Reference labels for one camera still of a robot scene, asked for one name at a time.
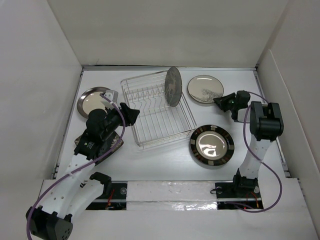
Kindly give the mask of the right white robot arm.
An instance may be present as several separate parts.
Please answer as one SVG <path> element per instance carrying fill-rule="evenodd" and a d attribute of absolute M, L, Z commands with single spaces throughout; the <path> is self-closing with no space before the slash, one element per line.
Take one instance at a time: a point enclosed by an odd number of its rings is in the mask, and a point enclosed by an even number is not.
<path fill-rule="evenodd" d="M 232 182 L 215 183 L 215 192 L 220 199 L 244 198 L 259 189 L 259 169 L 268 148 L 282 135 L 284 122 L 280 105 L 275 102 L 263 104 L 250 101 L 251 93 L 239 90 L 223 97 L 214 98 L 214 102 L 224 112 L 231 111 L 231 118 L 238 119 L 239 110 L 246 109 L 249 117 L 250 143 L 244 161 L 233 176 Z"/>

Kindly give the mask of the cream plate with tree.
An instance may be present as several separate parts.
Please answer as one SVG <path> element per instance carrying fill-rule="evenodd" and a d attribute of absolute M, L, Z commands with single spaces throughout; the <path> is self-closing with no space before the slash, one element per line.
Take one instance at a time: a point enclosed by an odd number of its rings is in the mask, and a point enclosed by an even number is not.
<path fill-rule="evenodd" d="M 213 104 L 215 98 L 224 94 L 223 84 L 210 75 L 198 75 L 193 77 L 188 85 L 187 92 L 190 97 L 201 104 Z"/>

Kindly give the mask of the black striped rim plate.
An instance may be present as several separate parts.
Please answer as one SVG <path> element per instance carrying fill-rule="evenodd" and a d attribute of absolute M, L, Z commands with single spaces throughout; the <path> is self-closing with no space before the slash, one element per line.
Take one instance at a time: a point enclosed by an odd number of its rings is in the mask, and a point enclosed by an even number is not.
<path fill-rule="evenodd" d="M 189 139 L 193 157 L 209 167 L 228 163 L 234 155 L 235 143 L 224 128 L 217 125 L 202 125 L 196 128 Z"/>

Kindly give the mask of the black square floral plate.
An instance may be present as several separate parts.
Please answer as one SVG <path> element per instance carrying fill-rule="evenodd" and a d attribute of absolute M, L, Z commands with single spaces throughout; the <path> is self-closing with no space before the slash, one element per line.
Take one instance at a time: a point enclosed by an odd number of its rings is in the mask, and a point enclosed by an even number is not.
<path fill-rule="evenodd" d="M 105 159 L 115 153 L 124 144 L 124 141 L 121 140 L 116 145 L 119 138 L 120 136 L 116 132 L 113 132 L 106 140 L 101 140 L 99 138 L 90 136 L 85 130 L 83 134 L 75 140 L 76 147 L 74 149 L 74 154 L 84 155 L 86 156 L 87 160 L 95 160 L 105 155 L 110 149 L 112 149 L 111 152 L 95 163 L 98 165 L 100 162 L 103 162 Z"/>

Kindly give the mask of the brown rim cream plate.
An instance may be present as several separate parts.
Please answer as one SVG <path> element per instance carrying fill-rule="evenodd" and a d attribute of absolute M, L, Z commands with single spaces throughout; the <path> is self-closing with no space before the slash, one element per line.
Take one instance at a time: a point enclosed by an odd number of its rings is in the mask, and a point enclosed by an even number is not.
<path fill-rule="evenodd" d="M 89 113 L 95 109 L 105 110 L 105 105 L 101 102 L 100 94 L 105 93 L 109 88 L 96 86 L 86 90 L 77 100 L 76 108 L 79 114 L 85 119 Z"/>

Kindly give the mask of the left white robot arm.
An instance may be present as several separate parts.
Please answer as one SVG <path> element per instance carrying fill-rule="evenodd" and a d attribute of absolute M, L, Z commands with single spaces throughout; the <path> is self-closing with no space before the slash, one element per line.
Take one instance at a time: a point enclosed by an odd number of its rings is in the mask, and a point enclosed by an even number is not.
<path fill-rule="evenodd" d="M 113 193 L 110 176 L 93 169 L 121 147 L 123 136 L 112 143 L 116 129 L 133 126 L 140 114 L 124 102 L 105 111 L 92 110 L 86 129 L 80 136 L 64 176 L 47 188 L 26 213 L 27 238 L 66 240 L 73 230 L 73 220 L 96 198 Z"/>

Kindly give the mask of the grey plate with deer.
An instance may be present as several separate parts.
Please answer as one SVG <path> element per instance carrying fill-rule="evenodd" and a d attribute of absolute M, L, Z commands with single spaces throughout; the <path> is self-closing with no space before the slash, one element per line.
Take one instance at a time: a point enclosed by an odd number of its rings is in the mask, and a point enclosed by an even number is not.
<path fill-rule="evenodd" d="M 168 69 L 164 82 L 164 95 L 170 107 L 176 107 L 182 96 L 182 77 L 177 67 Z"/>

